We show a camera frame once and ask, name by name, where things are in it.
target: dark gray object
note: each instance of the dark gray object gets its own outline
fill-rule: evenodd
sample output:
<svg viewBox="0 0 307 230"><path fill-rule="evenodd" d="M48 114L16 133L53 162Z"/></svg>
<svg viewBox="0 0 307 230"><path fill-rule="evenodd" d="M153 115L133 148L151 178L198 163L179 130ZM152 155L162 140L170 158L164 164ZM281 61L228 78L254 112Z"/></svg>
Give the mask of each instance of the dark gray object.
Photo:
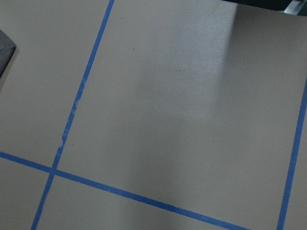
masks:
<svg viewBox="0 0 307 230"><path fill-rule="evenodd" d="M0 30L0 78L16 49L14 42Z"/></svg>

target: blue tape strip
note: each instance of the blue tape strip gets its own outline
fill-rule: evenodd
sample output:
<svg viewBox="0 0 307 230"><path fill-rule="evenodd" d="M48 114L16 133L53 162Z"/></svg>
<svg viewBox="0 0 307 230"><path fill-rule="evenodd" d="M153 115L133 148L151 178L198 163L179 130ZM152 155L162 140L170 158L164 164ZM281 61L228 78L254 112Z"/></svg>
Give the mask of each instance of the blue tape strip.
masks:
<svg viewBox="0 0 307 230"><path fill-rule="evenodd" d="M7 159L7 160L10 160L10 161L13 161L13 162L16 162L16 163L19 163L19 164L29 166L31 168L35 168L35 169L47 172L47 173L49 173L50 170L51 170L50 167L47 167L45 165L38 164L38 163L35 163L33 161L28 161L28 160L25 160L25 159L20 158L20 157L15 157L15 156L12 156L12 155L4 153L4 152L0 152L0 157Z"/></svg>
<svg viewBox="0 0 307 230"><path fill-rule="evenodd" d="M292 183L293 183L293 178L294 178L294 173L295 173L298 150L299 150L299 145L300 145L302 131L303 131L303 124L304 124L304 119L305 119L305 114L306 114L306 108L307 108L307 79L305 82L303 98L302 98L301 107L300 107L299 114L298 114L292 154L291 154L291 159L290 159L290 164L289 164L289 169L288 169L287 180L286 180L284 193L283 193L283 202L282 202L282 206L281 206L280 213L279 213L277 230L283 230L283 227L284 227L284 222L285 222L285 218L287 214L290 193L291 193Z"/></svg>
<svg viewBox="0 0 307 230"><path fill-rule="evenodd" d="M107 191L107 192L110 192L110 193L113 193L113 194L116 194L116 195L119 195L119 196L123 196L123 197L129 198L129 199L132 199L132 200L136 200L136 201L139 201L139 202L142 202L142 203L154 206L154 207L158 207L158 208L170 211L170 212L175 212L175 213L178 213L180 215L190 217L190 218L193 218L193 219L196 219L196 220L200 220L200 221L203 221L203 222L215 225L215 226L219 226L219 227L222 227L222 228L225 228L225 229L229 229L229 230L248 230L246 228L243 228L243 227L235 225L235 224L231 224L231 223L228 223L228 222L224 222L224 221L212 218L212 217L208 217L208 216L196 213L196 212L192 212L192 211L188 211L188 210L178 208L178 207L175 207L175 206L172 206L172 205L168 205L168 204L162 203L160 201L156 201L156 200L153 200L153 199L141 196L141 195L137 195L137 194L134 194L134 193L130 193L130 192L118 189L118 188L114 188L114 187L111 187L111 186L106 185L106 184L101 184L101 183L98 183L98 182L95 182L95 181L91 181L91 180L85 179L83 177L76 176L76 175L73 175L73 174L70 174L70 173L67 173L67 172L63 172L63 171L60 171L60 170L56 170L55 175L69 179L69 180L72 180L72 181L76 181L76 182L79 182L79 183L82 183L82 184L85 184L85 185L88 185L88 186L91 186L91 187L94 187L94 188L98 188L100 190L104 190L104 191Z"/></svg>
<svg viewBox="0 0 307 230"><path fill-rule="evenodd" d="M78 101L80 100L80 98L82 96L83 89L85 87L87 78L88 78L88 76L90 74L90 71L91 71L91 68L92 68L92 65L93 65L93 62L94 62L94 59L95 59L95 56L96 56L96 53L97 53L100 41L102 39L104 30L106 28L106 23L107 23L107 21L109 19L110 12L111 12L112 7L113 7L113 3L114 3L114 0L109 0L109 3L108 3L108 6L106 8L106 12L105 12L104 18L103 18L103 20L101 22L100 29L99 29L99 32L97 34L97 38L95 40L95 43L94 43L94 46L93 46L90 58L89 58L89 60L87 62L87 65L86 65L86 68L85 68L85 71L84 71L84 75L82 77L82 80L81 80L81 83L80 83L77 95L76 95L75 100L73 102L72 109L71 109L71 112L69 114L69 117L68 117L65 129L64 129L64 132L62 134L62 145L58 148L57 154L56 154L56 156L54 158L54 161L53 161L53 164L52 164L52 168L50 170L49 177L47 179L46 186L45 186L45 189L43 191L43 195L42 195L41 200L39 202L39 206L37 208L37 211L36 211L36 214L35 214L35 217L34 217L34 220L33 220L33 224L32 224L31 230L36 230L36 228L37 228L40 216L41 216L42 211L43 211L45 200L47 198L48 192L50 190L50 187L51 187L51 184L52 184L52 181L53 181L53 178L54 178L54 173L55 173L55 171L56 171L56 169L58 167L58 164L59 164L59 161L60 161L60 158L61 158L64 146L65 146L65 143L66 143L66 140L67 140L67 136L68 136L69 130L71 128L71 124L72 124L74 116L75 116L75 112L76 112L76 109L77 109Z"/></svg>

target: blue tape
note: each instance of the blue tape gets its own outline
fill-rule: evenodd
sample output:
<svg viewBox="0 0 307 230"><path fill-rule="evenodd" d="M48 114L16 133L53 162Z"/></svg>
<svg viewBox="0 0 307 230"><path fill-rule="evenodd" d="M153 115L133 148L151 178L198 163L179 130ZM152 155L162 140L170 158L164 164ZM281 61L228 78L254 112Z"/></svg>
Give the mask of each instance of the blue tape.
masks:
<svg viewBox="0 0 307 230"><path fill-rule="evenodd" d="M192 211L188 211L186 209L182 209L182 208L178 208L178 207L175 207L175 206L172 206L172 205L168 205L168 204L162 203L160 201L156 201L156 200L153 200L153 199L141 196L141 195L137 195L137 194L134 194L134 193L130 193L130 192L118 189L118 188L114 188L114 187L111 187L111 186L106 185L106 184L101 184L99 182L91 181L91 180L85 179L83 177L76 176L76 175L73 175L73 174L70 174L70 173L67 173L67 172L63 172L63 171L60 171L60 170L56 170L55 175L66 178L68 180L72 180L72 181L75 181L75 182L79 182L79 183L97 188L97 189L100 189L100 190L104 190L104 191L107 191L107 192L110 192L110 193L113 193L113 194L116 194L116 195L119 195L119 196L123 196L123 197L129 198L129 199L132 199L132 200L136 200L136 201L139 201L139 202L142 202L142 203L154 206L154 207L158 207L158 208L170 211L170 212L175 212L177 214L180 214L180 215L183 215L183 216L186 216L186 217L190 217L190 218L193 218L193 219L196 219L196 220L200 220L202 222L206 222L206 223L209 223L209 224L212 224L212 225L215 225L215 226L219 226L219 227L222 227L222 228L225 228L225 229L229 229L229 230L248 230L246 228L243 228L243 227L235 225L235 224L231 224L231 223L228 223L228 222L225 222L225 221L221 221L221 220L218 220L218 219L215 219L215 218L212 218L212 217L208 217L208 216L196 213L196 212L192 212Z"/></svg>
<svg viewBox="0 0 307 230"><path fill-rule="evenodd" d="M290 159L290 164L289 164L289 169L288 169L287 180L286 180L284 193L283 193L283 202L282 202L282 206L281 206L280 213L279 213L277 230L283 230L283 227L284 227L284 222L285 222L285 218L286 218L286 214L288 210L288 204L289 204L292 183L293 183L293 178L294 178L294 173L295 173L298 150L299 150L299 145L300 145L300 141L302 137L306 108L307 108L307 79L305 82L303 98L302 98L301 107L300 107L298 119L297 119L292 154L291 154L291 159Z"/></svg>
<svg viewBox="0 0 307 230"><path fill-rule="evenodd" d="M47 167L45 165L38 164L38 163L35 163L33 161L28 161L28 160L25 160L25 159L20 158L20 157L15 157L13 155L10 155L10 154L4 153L4 152L0 152L0 157L7 159L7 160L10 160L10 161L13 161L13 162L16 162L16 163L19 163L19 164L23 164L25 166L28 166L28 167L31 167L31 168L34 168L34 169L38 169L38 170L47 172L47 173L49 173L50 170L51 170L50 167Z"/></svg>
<svg viewBox="0 0 307 230"><path fill-rule="evenodd" d="M71 112L69 114L69 117L68 117L65 129L64 129L64 132L62 134L62 145L58 148L58 151L57 151L56 156L54 158L54 161L53 161L53 164L52 164L52 168L50 170L49 177L47 179L46 186L45 186L45 189L43 191L43 195L42 195L41 200L39 202L39 206L37 208L37 211L36 211L36 214L35 214L35 217L34 217L34 220L33 220L33 224L32 224L31 230L36 230L38 222L39 222L39 219L41 217L41 214L42 214L42 211L43 211L43 207L44 207L44 203L45 203L45 200L47 198L48 192L50 190L50 187L51 187L51 184L52 184L52 181L53 181L53 178L54 178L54 173L55 173L55 171L56 171L56 169L58 167L58 164L59 164L59 161L61 159L61 155L62 155L64 146L65 146L65 143L66 143L66 140L67 140L67 136L68 136L69 130L71 128L71 124L72 124L73 119L75 117L75 112L76 112L76 109L77 109L78 101L80 100L80 98L82 96L83 89L85 87L87 78L88 78L88 76L90 74L90 71L91 71L91 68L92 68L92 65L93 65L93 62L94 62L94 59L95 59L95 56L96 56L96 53L97 53L100 41L102 39L104 30L106 28L106 23L107 23L107 21L109 19L110 12L111 12L112 7L113 7L113 3L114 3L114 0L109 0L109 3L108 3L108 6L106 8L106 12L105 12L104 18L103 18L103 20L101 22L100 29L99 29L99 32L97 34L97 37L96 37L96 40L95 40L95 43L94 43L94 46L93 46L90 58L89 58L89 60L87 62L87 65L86 65L86 68L85 68L85 71L84 71L84 75L82 77L82 80L81 80L81 83L80 83L77 95L76 95L75 100L73 102L73 105L72 105L72 108L71 108Z"/></svg>

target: blue line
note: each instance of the blue line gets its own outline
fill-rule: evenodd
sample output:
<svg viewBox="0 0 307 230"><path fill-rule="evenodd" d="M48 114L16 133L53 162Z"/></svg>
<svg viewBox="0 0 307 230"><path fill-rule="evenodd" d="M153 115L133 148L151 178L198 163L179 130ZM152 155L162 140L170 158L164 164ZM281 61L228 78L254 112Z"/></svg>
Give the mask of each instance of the blue line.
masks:
<svg viewBox="0 0 307 230"><path fill-rule="evenodd" d="M277 230L283 230L283 227L284 227L284 222L285 222L285 218L287 214L290 193L291 193L291 188L292 188L292 183L293 183L293 177L295 173L298 150L299 150L299 145L300 145L300 141L302 137L302 130L303 130L303 124L304 124L304 119L305 119L305 114L306 114L306 107L307 107L307 79L305 82L303 98L302 98L301 107L300 107L299 114L298 114L292 154L291 154L291 159L290 159L290 164L289 164L289 169L288 169L287 180L286 180L284 193L283 193L283 202L282 202L281 210L279 213Z"/></svg>
<svg viewBox="0 0 307 230"><path fill-rule="evenodd" d="M134 194L134 193L130 193L130 192L118 189L118 188L114 188L114 187L111 187L111 186L106 185L106 184L101 184L101 183L98 183L98 182L95 182L95 181L92 181L92 180L88 180L86 178L76 176L76 175L73 175L73 174L70 174L70 173L67 173L67 172L63 172L63 171L60 171L60 170L56 170L55 175L69 179L69 180L72 180L72 181L76 181L76 182L79 182L79 183L82 183L82 184L85 184L85 185L88 185L88 186L91 186L91 187L94 187L94 188L98 188L100 190L104 190L104 191L107 191L107 192L110 192L110 193L113 193L113 194L116 194L116 195L119 195L119 196L123 196L123 197L129 198L129 199L132 199L132 200L136 200L136 201L139 201L139 202L142 202L142 203L154 206L154 207L158 207L158 208L170 211L170 212L175 212L177 214L180 214L180 215L183 215L183 216L186 216L186 217L190 217L190 218L193 218L193 219L196 219L196 220L200 220L202 222L206 222L206 223L209 223L209 224L212 224L212 225L215 225L215 226L219 226L219 227L222 227L222 228L225 228L225 229L229 229L229 230L248 230L246 228L243 228L243 227L235 225L235 224L231 224L231 223L228 223L228 222L224 222L224 221L212 218L212 217L208 217L208 216L196 213L196 212L192 212L192 211L188 211L186 209L182 209L182 208L178 208L178 207L175 207L175 206L172 206L172 205L168 205L168 204L162 203L160 201L156 201L156 200L153 200L153 199L141 196L141 195L137 195L137 194Z"/></svg>
<svg viewBox="0 0 307 230"><path fill-rule="evenodd" d="M51 187L51 184L52 184L52 181L53 181L53 178L54 178L54 173L55 173L55 171L56 171L56 169L58 167L58 164L59 164L59 161L61 159L61 155L62 155L64 146L65 146L65 143L66 143L66 140L67 140L67 136L68 136L69 130L71 128L71 124L72 124L73 119L75 117L75 112L76 112L76 109L77 109L78 101L80 100L80 98L82 96L83 89L85 87L87 78L88 78L88 76L90 74L90 71L91 71L91 68L92 68L92 65L93 65L93 62L94 62L94 59L95 59L95 56L96 56L96 53L97 53L100 41L102 39L104 30L106 28L106 23L107 23L107 21L109 19L110 12L112 10L113 3L114 3L114 0L109 0L109 3L108 3L108 6L106 8L106 12L105 12L105 15L103 17L103 20L101 22L100 29L99 29L99 32L97 34L97 38L95 40L95 43L94 43L94 46L93 46L90 58L89 58L89 60L87 62L87 65L86 65L86 68L85 68L85 71L84 71L84 75L82 77L82 80L81 80L81 83L80 83L77 95L76 95L75 100L73 102L72 109L71 109L71 112L69 114L69 117L68 117L65 129L64 129L64 132L62 134L62 145L59 146L57 154L56 154L56 156L54 158L54 161L53 161L53 164L52 164L52 168L50 170L49 177L48 177L48 180L46 182L46 186L45 186L43 195L42 195L41 200L39 202L39 206L37 208L37 211L36 211L36 214L35 214L35 217L34 217L34 220L33 220L33 224L32 224L31 230L36 230L38 222L39 222L39 219L41 217L41 214L42 214L42 211L43 211L43 207L44 207L44 203L45 203L45 200L47 198L48 192L50 190L50 187Z"/></svg>
<svg viewBox="0 0 307 230"><path fill-rule="evenodd" d="M16 163L19 163L19 164L29 166L31 168L35 168L35 169L47 172L47 173L49 173L50 170L51 170L50 167L47 167L45 165L38 164L38 163L35 163L33 161L28 161L28 160L25 160L25 159L20 158L20 157L15 157L13 155L10 155L10 154L7 154L7 153L1 152L1 151L0 151L0 157L7 159L7 160L10 160L10 161L13 161L13 162L16 162Z"/></svg>

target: gray surface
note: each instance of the gray surface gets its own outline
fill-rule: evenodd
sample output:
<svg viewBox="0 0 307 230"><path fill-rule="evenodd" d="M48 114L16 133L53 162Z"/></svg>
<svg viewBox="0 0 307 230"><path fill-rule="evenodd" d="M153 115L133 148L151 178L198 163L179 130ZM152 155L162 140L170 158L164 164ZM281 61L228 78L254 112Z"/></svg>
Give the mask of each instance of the gray surface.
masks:
<svg viewBox="0 0 307 230"><path fill-rule="evenodd" d="M305 121L297 166L285 221L285 230L305 230L307 226L307 125Z"/></svg>
<svg viewBox="0 0 307 230"><path fill-rule="evenodd" d="M60 177L55 177L37 229L222 230Z"/></svg>
<svg viewBox="0 0 307 230"><path fill-rule="evenodd" d="M47 173L0 159L0 229L29 230Z"/></svg>
<svg viewBox="0 0 307 230"><path fill-rule="evenodd" d="M222 1L117 0L59 169L275 229L307 76L303 23Z"/></svg>
<svg viewBox="0 0 307 230"><path fill-rule="evenodd" d="M0 2L18 50L0 81L0 150L51 165L107 0Z"/></svg>

